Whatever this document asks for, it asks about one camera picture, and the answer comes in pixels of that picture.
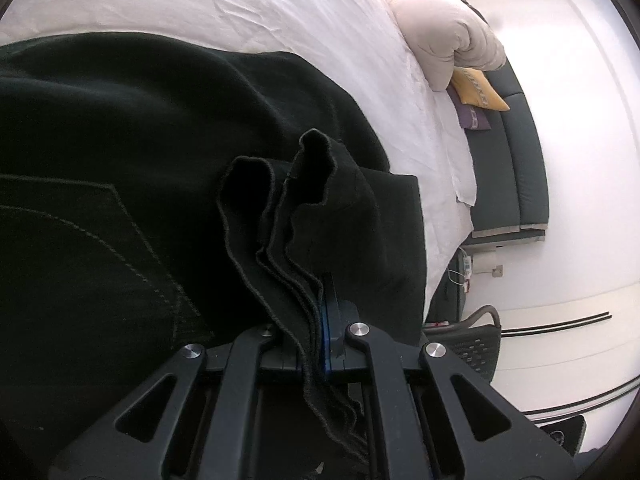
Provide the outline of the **black pants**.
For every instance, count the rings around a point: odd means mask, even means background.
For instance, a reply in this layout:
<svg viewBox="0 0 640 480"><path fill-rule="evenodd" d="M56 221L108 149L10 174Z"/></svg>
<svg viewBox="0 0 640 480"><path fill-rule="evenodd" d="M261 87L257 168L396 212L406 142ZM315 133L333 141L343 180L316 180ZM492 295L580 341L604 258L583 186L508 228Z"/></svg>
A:
<svg viewBox="0 0 640 480"><path fill-rule="evenodd" d="M426 274L418 181L352 97L285 52L132 32L1 50L1 474L55 454L180 347L270 325L302 361L271 478L367 463L324 376L333 288L404 344Z"/></svg>

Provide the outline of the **black mesh chair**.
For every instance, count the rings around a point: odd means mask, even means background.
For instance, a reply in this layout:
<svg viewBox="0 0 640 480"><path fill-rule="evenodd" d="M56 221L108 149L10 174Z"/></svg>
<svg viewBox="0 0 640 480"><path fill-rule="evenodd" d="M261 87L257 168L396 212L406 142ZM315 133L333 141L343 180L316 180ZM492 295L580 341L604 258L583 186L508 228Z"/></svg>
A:
<svg viewBox="0 0 640 480"><path fill-rule="evenodd" d="M501 322L498 311L488 304L459 322L427 322L423 333L429 340L442 342L456 356L483 377L494 379L501 346ZM576 415L540 429L570 456L575 457L584 440L585 417Z"/></svg>

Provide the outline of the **dark green headboard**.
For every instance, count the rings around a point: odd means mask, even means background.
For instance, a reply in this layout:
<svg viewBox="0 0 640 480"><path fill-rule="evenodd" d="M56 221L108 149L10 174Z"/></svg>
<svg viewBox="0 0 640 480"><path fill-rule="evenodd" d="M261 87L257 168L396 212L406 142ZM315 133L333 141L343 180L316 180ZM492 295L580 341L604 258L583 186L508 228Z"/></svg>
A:
<svg viewBox="0 0 640 480"><path fill-rule="evenodd" d="M549 223L544 155L524 91L509 64L488 82L510 108L479 110L480 123L465 130L477 185L467 248L541 240Z"/></svg>

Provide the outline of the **purple cushion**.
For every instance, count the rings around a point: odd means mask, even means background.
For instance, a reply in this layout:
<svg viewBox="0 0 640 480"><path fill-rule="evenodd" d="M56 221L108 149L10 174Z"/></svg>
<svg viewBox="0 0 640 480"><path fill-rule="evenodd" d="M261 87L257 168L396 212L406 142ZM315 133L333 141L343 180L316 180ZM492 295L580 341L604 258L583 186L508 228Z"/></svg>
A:
<svg viewBox="0 0 640 480"><path fill-rule="evenodd" d="M458 92L453 86L447 88L447 93L452 104L454 104L454 109L456 110L462 129L472 131L488 131L491 129L484 110L473 105L463 104L458 96Z"/></svg>

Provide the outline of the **yellow cushion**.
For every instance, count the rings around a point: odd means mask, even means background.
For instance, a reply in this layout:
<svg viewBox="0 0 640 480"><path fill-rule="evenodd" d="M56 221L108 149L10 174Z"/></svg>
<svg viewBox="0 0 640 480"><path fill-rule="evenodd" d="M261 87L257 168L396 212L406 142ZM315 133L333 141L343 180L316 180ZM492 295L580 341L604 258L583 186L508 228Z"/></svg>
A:
<svg viewBox="0 0 640 480"><path fill-rule="evenodd" d="M451 84L462 104L496 112L510 110L510 106L492 88L481 70L456 67L451 77Z"/></svg>

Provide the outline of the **rolled white duvet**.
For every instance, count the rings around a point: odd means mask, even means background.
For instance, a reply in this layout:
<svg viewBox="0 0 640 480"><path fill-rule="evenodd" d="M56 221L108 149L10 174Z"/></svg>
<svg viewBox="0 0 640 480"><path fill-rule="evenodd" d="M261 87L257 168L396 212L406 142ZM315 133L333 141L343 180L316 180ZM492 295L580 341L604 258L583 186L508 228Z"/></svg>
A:
<svg viewBox="0 0 640 480"><path fill-rule="evenodd" d="M386 2L432 90L446 90L457 67L498 70L506 64L500 40L462 0Z"/></svg>

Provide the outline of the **white round bed mattress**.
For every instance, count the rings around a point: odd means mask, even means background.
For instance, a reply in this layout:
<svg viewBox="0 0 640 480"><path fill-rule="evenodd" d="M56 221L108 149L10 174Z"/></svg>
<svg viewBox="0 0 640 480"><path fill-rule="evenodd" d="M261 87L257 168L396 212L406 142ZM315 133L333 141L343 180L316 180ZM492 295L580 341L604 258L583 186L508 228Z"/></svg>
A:
<svg viewBox="0 0 640 480"><path fill-rule="evenodd" d="M445 144L450 97L433 91L385 0L13 0L1 40L74 32L148 32L218 50L283 51L348 92L396 174L420 185L426 293L472 229L457 199Z"/></svg>

